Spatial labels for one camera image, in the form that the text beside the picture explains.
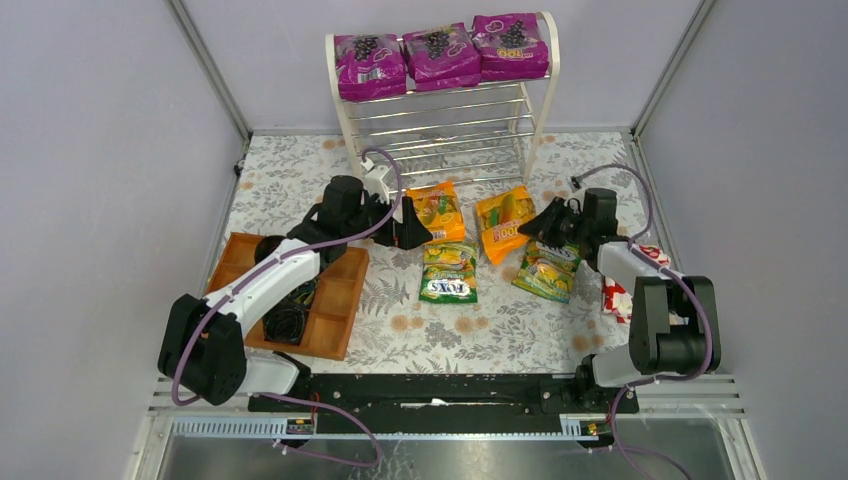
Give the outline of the orange candy bag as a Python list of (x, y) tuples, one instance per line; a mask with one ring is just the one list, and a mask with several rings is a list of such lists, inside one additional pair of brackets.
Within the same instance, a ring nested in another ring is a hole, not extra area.
[(407, 195), (413, 201), (417, 218), (432, 235), (430, 244), (461, 242), (465, 239), (465, 222), (452, 181), (411, 189)]
[(483, 250), (494, 265), (524, 246), (529, 237), (519, 228), (536, 216), (535, 203), (524, 185), (480, 200), (475, 205)]

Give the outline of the green candy bag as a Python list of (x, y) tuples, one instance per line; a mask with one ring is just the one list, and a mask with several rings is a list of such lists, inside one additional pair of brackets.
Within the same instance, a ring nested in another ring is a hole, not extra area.
[(567, 304), (580, 262), (574, 245), (554, 248), (531, 240), (512, 285), (539, 297)]
[(477, 257), (477, 247), (467, 242), (426, 246), (419, 299), (436, 304), (477, 303)]

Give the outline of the purple candy bag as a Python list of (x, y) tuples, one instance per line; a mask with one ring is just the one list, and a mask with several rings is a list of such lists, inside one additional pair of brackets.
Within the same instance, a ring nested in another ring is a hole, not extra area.
[(473, 87), (481, 81), (481, 55), (462, 22), (405, 33), (402, 46), (418, 92)]
[(536, 79), (547, 74), (549, 48), (535, 13), (477, 15), (471, 39), (481, 56), (483, 82)]
[(334, 52), (342, 100), (363, 102), (407, 91), (406, 63), (395, 34), (335, 35)]

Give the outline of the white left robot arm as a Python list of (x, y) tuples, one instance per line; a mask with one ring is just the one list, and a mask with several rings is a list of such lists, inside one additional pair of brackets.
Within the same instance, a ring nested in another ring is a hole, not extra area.
[(335, 176), (321, 202), (247, 273), (202, 298), (178, 298), (158, 359), (160, 372), (172, 381), (173, 403), (221, 405), (238, 393), (287, 394), (298, 368), (275, 354), (248, 353), (247, 334), (296, 288), (340, 258), (350, 242), (386, 227), (402, 198), (397, 192), (383, 199), (352, 176)]

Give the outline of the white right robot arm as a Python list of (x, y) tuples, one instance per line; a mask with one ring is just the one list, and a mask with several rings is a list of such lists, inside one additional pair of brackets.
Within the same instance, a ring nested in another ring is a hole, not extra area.
[(589, 188), (581, 200), (554, 198), (517, 233), (548, 247), (574, 246), (585, 264), (624, 288), (633, 301), (625, 345), (588, 357), (579, 373), (592, 387), (685, 381), (721, 361), (715, 291), (704, 276), (687, 276), (651, 258), (618, 233), (617, 195)]

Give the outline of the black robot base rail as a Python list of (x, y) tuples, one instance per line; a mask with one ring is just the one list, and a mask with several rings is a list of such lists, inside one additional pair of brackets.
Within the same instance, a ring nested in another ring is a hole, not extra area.
[(615, 407), (636, 414), (635, 394), (555, 374), (310, 374), (296, 381), (294, 403), (256, 396), (252, 413), (303, 413), (320, 434), (354, 434), (341, 414), (310, 411), (308, 401), (338, 407), (375, 434), (547, 434), (563, 416), (603, 421)]

